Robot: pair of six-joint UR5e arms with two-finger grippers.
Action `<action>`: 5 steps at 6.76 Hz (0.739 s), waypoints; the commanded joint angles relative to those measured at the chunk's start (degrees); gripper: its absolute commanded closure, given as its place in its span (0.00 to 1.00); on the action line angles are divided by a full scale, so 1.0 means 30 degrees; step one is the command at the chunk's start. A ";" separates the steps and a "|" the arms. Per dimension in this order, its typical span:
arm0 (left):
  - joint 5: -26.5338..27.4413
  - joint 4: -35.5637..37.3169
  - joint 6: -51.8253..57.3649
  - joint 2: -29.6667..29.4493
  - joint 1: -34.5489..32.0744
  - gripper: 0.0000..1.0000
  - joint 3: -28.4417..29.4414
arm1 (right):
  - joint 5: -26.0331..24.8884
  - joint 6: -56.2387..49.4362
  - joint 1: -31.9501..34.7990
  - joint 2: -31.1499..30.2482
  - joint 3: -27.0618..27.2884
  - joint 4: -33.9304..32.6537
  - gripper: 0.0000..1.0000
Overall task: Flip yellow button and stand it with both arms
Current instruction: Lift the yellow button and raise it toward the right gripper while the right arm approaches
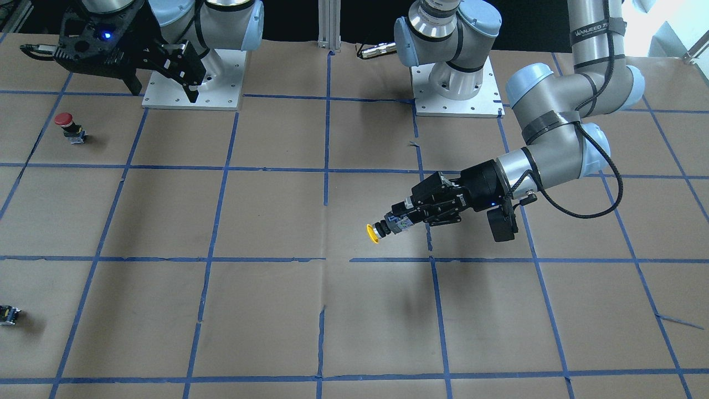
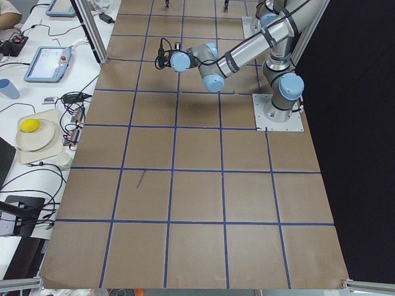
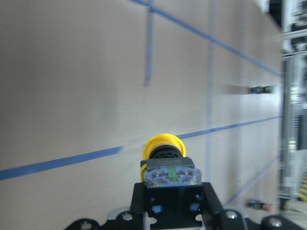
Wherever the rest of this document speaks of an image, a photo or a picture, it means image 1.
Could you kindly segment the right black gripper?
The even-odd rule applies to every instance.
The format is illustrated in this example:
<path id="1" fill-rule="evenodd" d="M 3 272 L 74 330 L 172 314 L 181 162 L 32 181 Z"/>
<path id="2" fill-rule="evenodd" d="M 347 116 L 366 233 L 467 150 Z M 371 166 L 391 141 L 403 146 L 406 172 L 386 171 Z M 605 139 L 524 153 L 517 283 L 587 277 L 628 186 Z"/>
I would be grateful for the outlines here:
<path id="1" fill-rule="evenodd" d="M 150 6 L 69 6 L 58 45 L 22 44 L 20 52 L 75 74 L 121 79 L 134 95 L 142 90 L 136 71 L 158 71 L 180 84 L 191 103 L 206 75 L 192 43 L 161 44 Z"/>

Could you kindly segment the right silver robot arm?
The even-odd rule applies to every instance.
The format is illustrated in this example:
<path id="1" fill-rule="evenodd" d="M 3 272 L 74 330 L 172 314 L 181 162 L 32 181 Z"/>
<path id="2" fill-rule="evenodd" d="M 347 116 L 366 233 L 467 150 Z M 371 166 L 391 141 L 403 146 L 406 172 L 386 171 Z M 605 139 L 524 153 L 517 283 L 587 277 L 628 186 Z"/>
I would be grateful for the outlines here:
<path id="1" fill-rule="evenodd" d="M 180 89 L 175 103 L 208 103 L 227 85 L 221 50 L 250 52 L 263 39 L 261 1 L 71 1 L 56 45 L 23 44 L 30 58 L 79 75 L 122 81 L 140 94 L 139 70 Z"/>

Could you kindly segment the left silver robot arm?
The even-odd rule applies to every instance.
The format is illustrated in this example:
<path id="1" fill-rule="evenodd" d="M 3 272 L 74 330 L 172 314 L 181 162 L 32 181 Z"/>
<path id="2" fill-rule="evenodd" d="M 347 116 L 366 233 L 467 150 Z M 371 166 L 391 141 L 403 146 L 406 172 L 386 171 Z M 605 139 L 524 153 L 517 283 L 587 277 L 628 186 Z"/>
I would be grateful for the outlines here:
<path id="1" fill-rule="evenodd" d="M 624 185 L 610 158 L 610 147 L 596 124 L 585 117 L 611 114 L 636 104 L 645 78 L 626 63 L 621 1 L 569 1 L 569 36 L 574 73 L 556 76 L 544 63 L 525 66 L 506 84 L 525 146 L 491 161 L 461 170 L 448 179 L 436 172 L 415 185 L 411 195 L 368 227 L 372 238 L 400 233 L 415 224 L 460 222 L 465 209 L 486 211 L 494 240 L 507 242 L 518 231 L 517 207 L 534 202 L 536 193 L 573 179 L 613 170 L 618 208 Z M 500 32 L 501 15 L 484 1 L 417 1 L 395 24 L 395 45 L 408 67 L 433 64 L 429 82 L 446 98 L 470 98 L 474 89 L 454 93 L 456 79 L 478 83 L 483 64 Z"/>

